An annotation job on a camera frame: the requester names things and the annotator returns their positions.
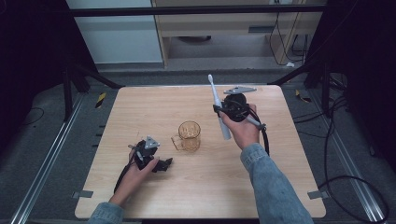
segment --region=floor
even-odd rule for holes
[[[150,68],[123,73],[103,73],[105,77],[127,86],[138,85],[197,85],[208,84],[207,74],[211,73],[218,84],[255,83],[264,84],[285,76],[292,67],[276,64],[268,42],[263,35],[253,36],[212,36],[209,41],[202,37],[175,38],[172,41],[169,64],[165,68]],[[296,42],[295,52],[303,46]],[[341,75],[334,77],[345,80]],[[76,120],[71,124],[67,138],[54,157],[47,172],[46,181],[33,199],[33,206],[27,210],[28,222],[31,223],[73,223],[84,220],[74,216],[77,199],[72,197],[83,188],[84,181],[91,167],[100,136],[117,95],[93,79],[88,78],[92,87],[89,93],[76,93],[74,100],[81,100]],[[303,85],[304,75],[294,78],[282,86],[291,115],[296,118],[319,112],[318,102],[320,86],[306,90]],[[309,98],[312,103],[296,96],[299,90],[302,97]],[[100,108],[95,108],[101,92],[106,92],[106,99]],[[332,91],[333,99],[341,96],[340,91]],[[54,139],[64,123],[63,87],[56,86],[37,95],[34,108],[27,116],[25,124],[15,136],[9,147],[12,154],[2,160],[0,170],[0,223],[8,223],[21,205],[23,198],[35,181],[43,161],[50,151]],[[369,145],[363,137],[360,127],[354,120],[347,106],[340,107],[334,113],[335,131],[329,138],[328,150],[325,153],[325,136],[330,121],[323,117],[296,124],[305,154],[318,184],[324,179],[323,158],[326,155],[329,176],[356,174],[372,183],[384,195],[390,208],[388,223],[396,223],[396,174],[388,164],[379,157],[372,157]],[[364,186],[350,180],[340,180],[332,184],[332,191],[340,203],[353,211],[358,217],[367,219],[368,208],[364,199],[370,195],[356,193],[366,192]],[[376,194],[374,202],[384,212]],[[316,218],[315,223],[361,223],[351,217],[333,201],[324,199],[327,215]],[[144,223],[199,223],[195,220],[145,220]],[[206,223],[220,223],[220,220],[207,220]]]

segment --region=wooden table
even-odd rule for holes
[[[217,86],[223,91],[234,86]],[[310,200],[318,190],[278,86],[255,86],[245,93],[257,105],[267,124],[271,158],[288,177],[312,217],[326,213],[321,199]],[[151,174],[129,201],[125,217],[131,218],[254,218],[253,188],[239,159],[241,150],[233,139],[223,140],[213,112],[210,86],[128,87],[120,89],[97,149],[76,216],[89,217],[96,205],[107,202],[130,149],[147,135],[161,143],[156,156],[174,158],[167,172]],[[171,137],[178,126],[194,120],[201,126],[201,146],[195,152],[177,151]]]

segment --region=gray floor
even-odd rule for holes
[[[127,86],[138,85],[194,85],[207,84],[207,74],[215,76],[218,84],[263,84],[283,77],[292,68],[277,65],[263,36],[212,36],[212,40],[204,42],[199,38],[173,40],[170,51],[170,61],[166,68],[136,69],[125,73],[103,73],[113,81]],[[320,87],[304,91],[299,76],[285,84],[282,90],[285,94],[290,113],[293,117],[318,112],[314,103],[307,103],[295,96],[295,90],[306,92],[314,98],[320,92]],[[74,215],[77,200],[71,197],[74,191],[83,188],[95,154],[96,145],[100,142],[100,133],[117,95],[117,90],[111,90],[89,78],[92,88],[89,93],[76,93],[74,98],[83,97],[82,106],[77,120],[73,124],[62,150],[49,173],[48,179],[39,194],[29,219],[38,223],[55,223],[63,221],[81,221]],[[101,108],[94,108],[101,92],[106,92],[106,99]],[[332,91],[335,99],[341,93]],[[9,147],[12,154],[2,160],[0,171],[0,220],[12,218],[34,181],[42,161],[46,158],[53,140],[59,132],[64,117],[63,89],[56,86],[37,95],[34,107],[15,136]],[[390,207],[389,223],[396,223],[396,174],[382,158],[372,157],[369,146],[361,134],[354,116],[347,112],[347,107],[335,113],[335,127],[343,143],[364,179],[378,188]],[[324,138],[311,136],[308,133],[325,136],[327,128],[323,119],[296,124],[304,146],[305,154],[318,184],[324,181],[323,157]],[[346,174],[333,142],[328,150],[329,176]],[[353,211],[359,217],[367,218],[361,201],[351,185],[351,181],[342,180],[332,184],[332,191],[341,204]],[[315,219],[316,223],[361,223],[343,212],[332,199],[325,199],[327,215]]]

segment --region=white cabinet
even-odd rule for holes
[[[151,7],[150,0],[66,0],[70,8]],[[76,17],[99,70],[163,63],[153,16]]]

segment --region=black cable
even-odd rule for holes
[[[293,119],[302,118],[302,117],[306,117],[306,116],[309,116],[309,115],[313,115],[313,114],[319,113],[319,114],[315,115],[315,116],[312,117],[312,118],[294,121],[294,123],[297,124],[297,123],[308,122],[308,121],[311,121],[311,120],[313,120],[313,119],[317,119],[317,118],[319,118],[320,116],[322,116],[322,115],[324,115],[324,114],[327,114],[328,112],[331,112],[332,110],[336,111],[337,109],[339,109],[339,108],[341,108],[342,106],[346,105],[346,104],[344,104],[344,105],[338,105],[338,104],[341,104],[342,102],[344,102],[344,101],[346,101],[346,100],[347,100],[347,99],[343,99],[343,100],[340,101],[340,102],[337,102],[337,103],[334,102],[334,104],[332,105],[332,107],[330,107],[329,109],[327,109],[327,110],[325,110],[325,111],[323,111],[323,112],[314,112],[314,113],[311,113],[311,114],[306,114],[306,115],[301,115],[301,116],[295,117],[295,118],[293,118]]]
[[[305,35],[303,49],[294,49],[297,38],[298,38],[298,35],[296,35],[294,37],[293,44],[291,45],[291,52],[295,56],[303,57],[303,60],[304,60],[304,58],[306,57],[307,49],[308,49],[308,35]]]
[[[346,213],[349,214],[350,216],[356,218],[358,221],[362,221],[362,222],[366,222],[366,223],[383,223],[383,222],[385,222],[385,221],[388,219],[388,217],[389,217],[389,206],[388,206],[387,202],[385,201],[384,197],[382,196],[381,192],[380,192],[378,189],[376,189],[376,188],[375,188],[372,184],[370,184],[368,181],[363,180],[363,179],[361,179],[361,178],[358,178],[358,177],[356,177],[356,176],[352,176],[352,175],[339,175],[339,176],[333,177],[333,178],[331,178],[331,179],[329,179],[329,177],[328,177],[327,154],[328,154],[329,138],[330,138],[331,133],[332,133],[332,126],[334,125],[334,112],[335,112],[335,110],[332,110],[331,113],[330,113],[330,115],[331,115],[331,116],[330,116],[331,121],[330,121],[330,125],[329,125],[329,130],[328,130],[327,135],[326,135],[326,138],[325,138],[324,162],[323,162],[323,163],[324,163],[325,182],[322,183],[322,184],[320,184],[320,185],[318,186],[318,188],[321,189],[321,188],[323,188],[324,186],[326,186],[326,187],[327,187],[327,190],[328,190],[330,196],[332,197],[332,199],[334,200],[334,202],[337,203],[337,205],[338,205],[344,212],[346,212]],[[349,178],[355,179],[355,180],[358,180],[358,181],[360,181],[360,182],[363,182],[363,183],[365,183],[367,186],[369,186],[370,189],[372,189],[372,190],[378,195],[378,197],[381,199],[383,205],[384,205],[385,208],[386,208],[386,213],[385,213],[384,218],[381,219],[381,220],[379,220],[379,221],[367,220],[367,219],[358,217],[357,215],[354,215],[352,212],[350,212],[349,210],[347,210],[343,205],[341,205],[341,203],[335,198],[335,196],[334,196],[334,194],[333,194],[333,192],[332,192],[332,188],[330,187],[330,183],[333,182],[334,180],[343,179],[343,178],[344,178],[344,179],[345,179],[345,178],[347,178],[347,179],[349,179]]]
[[[22,125],[30,125],[30,124],[33,124],[33,123],[38,122],[40,119],[43,118],[43,116],[44,116],[44,109],[42,109],[42,108],[40,108],[40,107],[33,107],[31,110],[34,110],[34,109],[41,110],[41,115],[40,115],[40,117],[38,117],[38,119],[35,119],[35,120],[30,121],[30,122],[28,122],[28,123],[23,123]]]
[[[282,43],[283,52],[285,53],[285,56],[290,60],[291,63],[297,63],[297,62],[302,61],[302,60],[293,60],[293,59],[291,59],[291,58],[288,56],[288,53],[286,52],[285,44],[284,44],[284,42],[283,42],[282,35],[280,34],[279,22],[278,22],[278,21],[279,21],[279,12],[276,13],[276,21],[275,21],[274,29],[273,29],[273,31],[272,31],[271,34],[270,34],[270,49],[271,49],[271,52],[273,53],[273,56],[274,56],[274,59],[275,59],[276,63],[277,63],[278,65],[286,65],[286,63],[280,63],[280,62],[277,61],[276,56],[275,56],[275,53],[274,53],[274,49],[272,48],[272,35],[273,35],[273,32],[274,32],[275,28],[277,28],[277,31],[278,31],[278,34],[279,34],[279,39],[280,39],[280,42]],[[294,21],[293,26],[291,27],[291,29],[294,28],[296,21],[297,21],[297,20]]]

